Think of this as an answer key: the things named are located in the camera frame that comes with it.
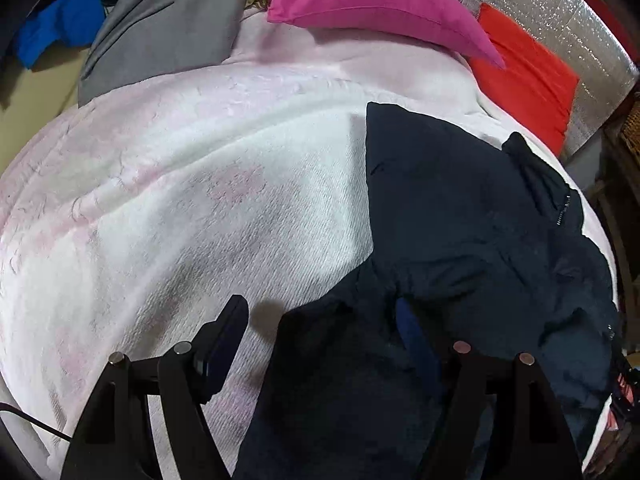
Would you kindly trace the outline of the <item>navy blue puffer jacket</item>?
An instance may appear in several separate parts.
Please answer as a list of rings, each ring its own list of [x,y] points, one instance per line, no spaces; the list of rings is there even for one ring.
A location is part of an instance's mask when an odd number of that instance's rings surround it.
[[[500,148],[392,104],[367,107],[373,249],[281,320],[238,479],[415,479],[440,405],[396,325],[408,301],[439,350],[528,352],[585,458],[614,382],[617,311],[579,194],[524,138]],[[465,479],[483,479],[492,407]]]

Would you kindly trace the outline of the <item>white pink bed blanket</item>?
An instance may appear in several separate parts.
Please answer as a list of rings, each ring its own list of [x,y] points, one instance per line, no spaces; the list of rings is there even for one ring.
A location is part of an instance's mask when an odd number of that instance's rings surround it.
[[[231,477],[290,311],[373,249],[367,107],[397,105],[493,148],[519,134],[582,200],[542,142],[442,50],[380,32],[303,30],[253,15],[227,63],[121,88],[44,127],[1,178],[1,388],[40,428],[16,440],[64,479],[78,420],[114,352],[162,356],[233,295],[248,325],[202,406]],[[181,479],[162,404],[148,399],[161,479]]]

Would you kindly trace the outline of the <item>wicker basket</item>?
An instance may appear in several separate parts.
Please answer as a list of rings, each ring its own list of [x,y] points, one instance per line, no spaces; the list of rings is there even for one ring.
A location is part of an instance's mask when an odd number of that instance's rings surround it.
[[[629,153],[640,162],[640,96],[638,91],[631,92],[620,106],[623,122],[618,137]]]

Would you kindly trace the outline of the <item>red pillow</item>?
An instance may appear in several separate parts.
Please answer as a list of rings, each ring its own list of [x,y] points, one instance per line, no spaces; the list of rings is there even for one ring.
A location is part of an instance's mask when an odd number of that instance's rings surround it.
[[[578,75],[562,58],[493,6],[487,3],[480,6],[478,22],[506,64],[498,68],[471,58],[469,66],[480,90],[559,156],[572,114]]]

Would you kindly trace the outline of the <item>blue garment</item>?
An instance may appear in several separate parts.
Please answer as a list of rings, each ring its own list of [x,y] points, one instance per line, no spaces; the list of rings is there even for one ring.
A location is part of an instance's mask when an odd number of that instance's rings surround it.
[[[13,51],[25,68],[33,68],[52,44],[87,47],[105,20],[101,0],[55,0],[29,18],[13,39]]]

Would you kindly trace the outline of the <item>grey garment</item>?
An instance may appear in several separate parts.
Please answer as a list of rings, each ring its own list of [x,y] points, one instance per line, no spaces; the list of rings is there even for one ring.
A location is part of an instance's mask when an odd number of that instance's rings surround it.
[[[231,53],[245,0],[118,0],[78,80],[83,106],[160,75],[218,65]]]

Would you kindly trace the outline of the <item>silver foil insulation mat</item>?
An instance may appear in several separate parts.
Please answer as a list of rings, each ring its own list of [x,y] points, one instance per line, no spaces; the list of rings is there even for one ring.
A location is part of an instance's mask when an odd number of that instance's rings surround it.
[[[459,0],[473,14],[487,3],[574,70],[579,84],[561,157],[578,152],[638,81],[636,64],[585,0]]]

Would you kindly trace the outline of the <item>pink pillow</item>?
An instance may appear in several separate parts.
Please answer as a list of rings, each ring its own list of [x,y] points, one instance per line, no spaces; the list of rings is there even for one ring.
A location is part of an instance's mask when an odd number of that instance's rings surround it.
[[[268,21],[387,32],[504,66],[484,29],[458,0],[271,0]]]

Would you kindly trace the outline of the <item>red cloth on headboard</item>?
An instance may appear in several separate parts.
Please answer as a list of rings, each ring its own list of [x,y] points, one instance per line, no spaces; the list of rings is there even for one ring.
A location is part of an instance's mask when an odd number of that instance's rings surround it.
[[[584,0],[608,26],[634,64],[639,65],[639,27],[622,0]]]

